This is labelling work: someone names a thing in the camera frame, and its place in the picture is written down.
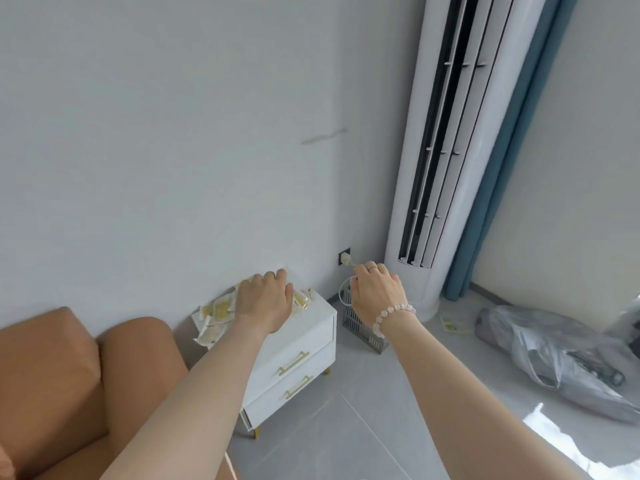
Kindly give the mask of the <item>grey slotted plastic basket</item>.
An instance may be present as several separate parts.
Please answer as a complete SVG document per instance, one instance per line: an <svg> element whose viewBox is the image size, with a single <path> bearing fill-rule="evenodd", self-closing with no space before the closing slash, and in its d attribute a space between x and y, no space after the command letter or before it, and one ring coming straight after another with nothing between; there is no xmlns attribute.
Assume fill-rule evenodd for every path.
<svg viewBox="0 0 640 480"><path fill-rule="evenodd" d="M351 278L347 278L340 286L339 299L343 305L342 325L357 338L368 345L377 354L382 354L388 347L384 338L377 336L373 330L364 324L352 307L352 295L350 287Z"/></svg>

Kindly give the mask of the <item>translucent plastic wrap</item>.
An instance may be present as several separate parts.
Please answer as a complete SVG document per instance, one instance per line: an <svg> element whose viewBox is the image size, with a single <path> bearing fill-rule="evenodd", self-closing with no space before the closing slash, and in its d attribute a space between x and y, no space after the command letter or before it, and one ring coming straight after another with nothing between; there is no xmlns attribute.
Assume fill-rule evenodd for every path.
<svg viewBox="0 0 640 480"><path fill-rule="evenodd" d="M634 298L615 322L604 332L629 344L640 337L640 295Z"/></svg>

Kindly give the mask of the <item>white two-drawer nightstand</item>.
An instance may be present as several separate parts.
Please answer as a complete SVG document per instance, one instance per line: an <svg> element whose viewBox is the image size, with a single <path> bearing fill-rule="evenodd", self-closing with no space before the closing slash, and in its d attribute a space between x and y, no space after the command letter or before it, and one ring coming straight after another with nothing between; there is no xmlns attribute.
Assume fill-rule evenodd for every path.
<svg viewBox="0 0 640 480"><path fill-rule="evenodd" d="M331 367L336 350L337 311L317 295L297 320L293 321L290 317L281 329L270 334L263 343L239 412L247 433L253 436L254 428L260 427L290 402L293 397L286 401L285 391L297 386L305 375L316 379L326 368ZM310 355L288 374L280 377L278 368L290 363L300 351L309 351Z"/></svg>

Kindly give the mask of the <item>blue curtain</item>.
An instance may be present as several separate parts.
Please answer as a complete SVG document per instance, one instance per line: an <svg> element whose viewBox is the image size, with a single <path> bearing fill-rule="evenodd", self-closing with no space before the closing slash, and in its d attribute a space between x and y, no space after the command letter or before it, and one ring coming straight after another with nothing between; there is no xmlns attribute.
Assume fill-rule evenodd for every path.
<svg viewBox="0 0 640 480"><path fill-rule="evenodd" d="M447 300L457 301L470 288L479 252L496 217L577 1L545 1L444 282L442 295Z"/></svg>

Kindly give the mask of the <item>grey plastic bag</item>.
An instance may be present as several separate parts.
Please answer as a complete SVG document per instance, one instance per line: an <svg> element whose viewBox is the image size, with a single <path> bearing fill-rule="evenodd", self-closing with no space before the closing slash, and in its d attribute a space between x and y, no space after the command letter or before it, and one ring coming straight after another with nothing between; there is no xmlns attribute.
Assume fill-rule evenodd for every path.
<svg viewBox="0 0 640 480"><path fill-rule="evenodd" d="M603 417L640 426L640 358L624 341L543 310L498 305L474 323L540 387Z"/></svg>

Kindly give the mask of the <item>orange sofa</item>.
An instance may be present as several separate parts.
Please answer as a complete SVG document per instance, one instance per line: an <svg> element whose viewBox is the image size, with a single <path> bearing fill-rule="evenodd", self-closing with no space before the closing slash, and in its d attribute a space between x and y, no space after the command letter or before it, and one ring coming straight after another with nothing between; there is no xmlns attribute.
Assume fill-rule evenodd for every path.
<svg viewBox="0 0 640 480"><path fill-rule="evenodd" d="M94 338L65 306L0 329L0 480L99 480L187 373L156 317Z"/></svg>

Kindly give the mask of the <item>person's right forearm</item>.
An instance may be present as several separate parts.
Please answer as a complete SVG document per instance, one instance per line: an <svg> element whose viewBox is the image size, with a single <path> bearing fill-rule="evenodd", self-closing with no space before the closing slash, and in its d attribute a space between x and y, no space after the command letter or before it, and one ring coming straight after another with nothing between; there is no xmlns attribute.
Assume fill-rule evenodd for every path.
<svg viewBox="0 0 640 480"><path fill-rule="evenodd" d="M387 311L375 324L396 351L451 480L583 480L414 314Z"/></svg>

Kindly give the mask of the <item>white tower air conditioner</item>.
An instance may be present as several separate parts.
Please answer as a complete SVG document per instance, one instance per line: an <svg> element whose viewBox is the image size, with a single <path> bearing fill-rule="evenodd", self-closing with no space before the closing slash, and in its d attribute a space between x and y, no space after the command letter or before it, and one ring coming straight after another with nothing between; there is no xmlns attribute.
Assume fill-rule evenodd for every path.
<svg viewBox="0 0 640 480"><path fill-rule="evenodd" d="M547 0L426 0L385 264L437 312Z"/></svg>

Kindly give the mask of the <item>person's left hand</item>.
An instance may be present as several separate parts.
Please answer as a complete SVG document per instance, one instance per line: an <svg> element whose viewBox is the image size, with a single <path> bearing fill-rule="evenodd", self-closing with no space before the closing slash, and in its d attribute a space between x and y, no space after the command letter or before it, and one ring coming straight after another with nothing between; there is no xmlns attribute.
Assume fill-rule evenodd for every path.
<svg viewBox="0 0 640 480"><path fill-rule="evenodd" d="M232 329L261 340L281 329L292 313L292 306L286 306L285 302L284 289L288 283L284 269L255 274L242 281Z"/></svg>

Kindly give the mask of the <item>person's right hand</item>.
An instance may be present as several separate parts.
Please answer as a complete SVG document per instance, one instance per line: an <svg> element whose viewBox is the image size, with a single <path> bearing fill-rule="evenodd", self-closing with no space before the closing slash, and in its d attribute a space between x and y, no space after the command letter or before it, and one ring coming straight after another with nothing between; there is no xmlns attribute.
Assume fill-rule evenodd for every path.
<svg viewBox="0 0 640 480"><path fill-rule="evenodd" d="M368 282L360 285L354 275L350 287L354 311L378 336L384 337L396 323L418 321L402 284Z"/></svg>

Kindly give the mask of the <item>small paper scrap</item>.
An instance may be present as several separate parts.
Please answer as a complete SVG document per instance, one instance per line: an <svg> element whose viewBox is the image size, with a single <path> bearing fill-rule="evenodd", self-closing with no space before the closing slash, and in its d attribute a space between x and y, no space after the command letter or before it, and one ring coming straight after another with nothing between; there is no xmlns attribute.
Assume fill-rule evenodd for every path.
<svg viewBox="0 0 640 480"><path fill-rule="evenodd" d="M456 335L469 335L472 333L467 326L464 324L457 323L453 321L450 317L446 315L440 315L440 324L444 332L456 334Z"/></svg>

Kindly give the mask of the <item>person's left forearm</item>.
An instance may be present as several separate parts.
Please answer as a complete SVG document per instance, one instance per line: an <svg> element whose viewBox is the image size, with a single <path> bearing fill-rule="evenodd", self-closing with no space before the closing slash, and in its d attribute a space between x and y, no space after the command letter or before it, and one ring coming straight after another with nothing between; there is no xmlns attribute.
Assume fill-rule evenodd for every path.
<svg viewBox="0 0 640 480"><path fill-rule="evenodd" d="M188 373L159 320L108 332L104 403L115 459L100 480L214 480L260 348L290 314L236 318Z"/></svg>

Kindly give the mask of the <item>pile of yellow white packets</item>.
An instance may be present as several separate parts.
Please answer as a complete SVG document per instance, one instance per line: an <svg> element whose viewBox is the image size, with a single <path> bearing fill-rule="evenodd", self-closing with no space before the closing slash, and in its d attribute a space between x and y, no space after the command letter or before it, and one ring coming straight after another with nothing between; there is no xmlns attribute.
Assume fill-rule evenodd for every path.
<svg viewBox="0 0 640 480"><path fill-rule="evenodd" d="M241 283L238 282L224 294L201 305L191 315L198 331L198 335L193 341L206 351L211 350L233 324L240 286ZM310 307L316 297L316 290L311 287L295 287L290 315L292 320L297 320Z"/></svg>

